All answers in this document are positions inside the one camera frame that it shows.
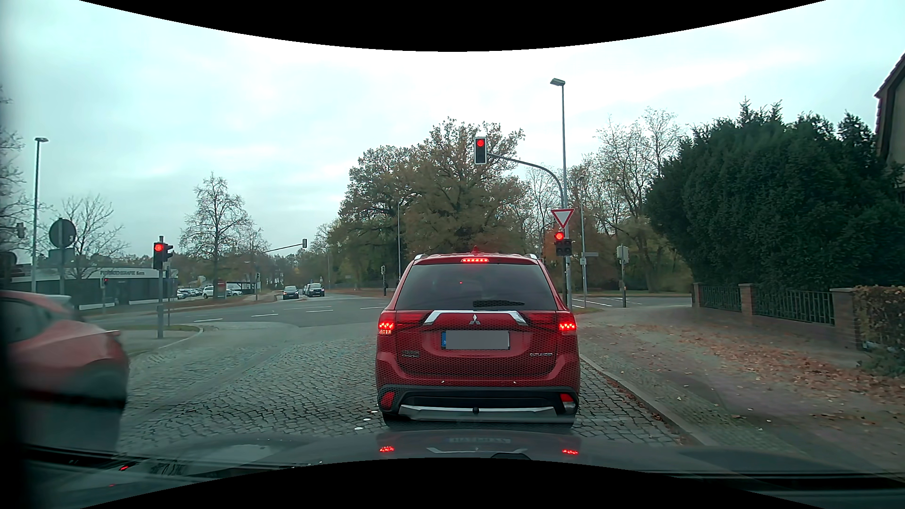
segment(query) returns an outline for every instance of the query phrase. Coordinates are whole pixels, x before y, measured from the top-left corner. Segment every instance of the black car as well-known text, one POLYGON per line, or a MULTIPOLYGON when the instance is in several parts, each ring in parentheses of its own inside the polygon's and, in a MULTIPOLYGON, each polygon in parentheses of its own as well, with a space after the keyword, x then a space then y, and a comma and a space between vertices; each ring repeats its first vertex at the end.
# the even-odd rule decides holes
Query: black car
POLYGON ((311 283, 308 285, 308 296, 309 297, 323 297, 324 296, 324 285, 320 283, 311 283))
POLYGON ((283 288, 283 300, 286 299, 298 299, 299 297, 299 288, 296 286, 287 286, 283 288))

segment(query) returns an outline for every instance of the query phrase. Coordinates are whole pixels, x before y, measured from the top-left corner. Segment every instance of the rear wiper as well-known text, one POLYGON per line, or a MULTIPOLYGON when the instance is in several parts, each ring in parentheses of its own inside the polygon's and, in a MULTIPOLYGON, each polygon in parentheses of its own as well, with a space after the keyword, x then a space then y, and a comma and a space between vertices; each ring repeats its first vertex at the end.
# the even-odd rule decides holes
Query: rear wiper
POLYGON ((476 308, 490 308, 499 306, 523 306, 525 303, 517 303, 515 301, 474 301, 472 306, 476 308))

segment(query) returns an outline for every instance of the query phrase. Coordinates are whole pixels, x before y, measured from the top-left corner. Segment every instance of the dark car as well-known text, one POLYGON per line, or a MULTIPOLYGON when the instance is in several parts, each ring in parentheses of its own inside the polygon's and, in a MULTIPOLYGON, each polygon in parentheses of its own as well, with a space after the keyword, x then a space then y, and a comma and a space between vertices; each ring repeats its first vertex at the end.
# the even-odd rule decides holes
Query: dark car
POLYGON ((129 381, 119 331, 84 321, 68 295, 0 291, 0 307, 25 441, 116 450, 129 381))
POLYGON ((320 283, 311 283, 307 286, 305 294, 309 297, 323 297, 324 286, 320 283))
POLYGON ((297 286, 287 286, 283 288, 283 300, 299 299, 299 288, 297 286))
POLYGON ((377 325, 377 404, 385 420, 571 424, 576 329, 534 255, 420 254, 377 325))

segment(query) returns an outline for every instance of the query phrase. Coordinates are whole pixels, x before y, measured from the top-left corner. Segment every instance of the brick pillar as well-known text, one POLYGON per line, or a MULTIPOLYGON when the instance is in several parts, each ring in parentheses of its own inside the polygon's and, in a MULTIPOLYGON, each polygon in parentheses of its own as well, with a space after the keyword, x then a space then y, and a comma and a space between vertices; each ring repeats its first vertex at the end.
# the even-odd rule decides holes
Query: brick pillar
POLYGON ((845 348, 862 348, 861 325, 854 314, 852 288, 830 288, 833 295, 833 315, 836 340, 845 348))
POLYGON ((700 308, 702 283, 691 284, 691 307, 700 308))
POLYGON ((752 323, 754 321, 754 284, 739 283, 738 292, 741 294, 741 315, 745 317, 745 321, 752 323))

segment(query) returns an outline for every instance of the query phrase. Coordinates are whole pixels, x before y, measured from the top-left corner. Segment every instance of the building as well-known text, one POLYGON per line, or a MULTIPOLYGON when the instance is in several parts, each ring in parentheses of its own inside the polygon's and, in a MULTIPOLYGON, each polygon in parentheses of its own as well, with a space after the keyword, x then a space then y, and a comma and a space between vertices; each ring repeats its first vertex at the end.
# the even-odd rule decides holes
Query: building
MULTIPOLYGON (((877 151, 889 163, 905 164, 905 53, 874 94, 877 104, 877 151)), ((899 187, 905 204, 905 177, 899 187)))
MULTIPOLYGON (((12 281, 6 288, 17 292, 30 292, 31 266, 17 265, 16 269, 12 281)), ((62 292, 60 272, 57 269, 38 269, 36 275, 38 293, 71 295, 73 303, 77 303, 83 310, 100 308, 104 301, 110 307, 155 303, 158 298, 159 271, 146 267, 99 267, 81 280, 67 274, 62 292)), ((169 276, 169 279, 164 279, 164 296, 175 298, 178 271, 171 269, 169 276)))

